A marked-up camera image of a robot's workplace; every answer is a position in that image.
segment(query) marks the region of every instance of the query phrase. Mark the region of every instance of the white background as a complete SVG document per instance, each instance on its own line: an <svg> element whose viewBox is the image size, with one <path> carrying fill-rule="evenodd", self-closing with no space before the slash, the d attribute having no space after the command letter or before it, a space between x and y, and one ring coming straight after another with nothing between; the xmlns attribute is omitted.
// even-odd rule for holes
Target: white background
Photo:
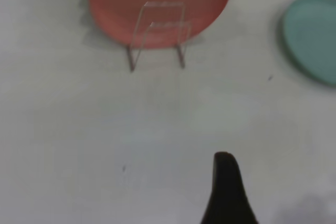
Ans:
<svg viewBox="0 0 336 224"><path fill-rule="evenodd" d="M87 0L0 0L1 223L196 224L217 151L260 223L336 223L336 91L283 57L291 1L230 0L185 70L130 74Z"/></svg>

